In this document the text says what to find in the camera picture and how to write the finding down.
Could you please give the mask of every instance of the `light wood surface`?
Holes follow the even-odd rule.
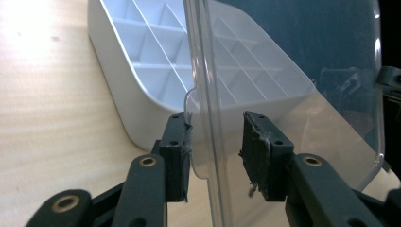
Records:
[[[62,190],[108,190],[144,153],[120,121],[86,15],[85,0],[0,0],[0,226],[25,225]],[[383,198],[398,182],[379,176],[368,190]],[[168,222],[211,225],[206,181],[191,172],[189,203],[170,204]]]

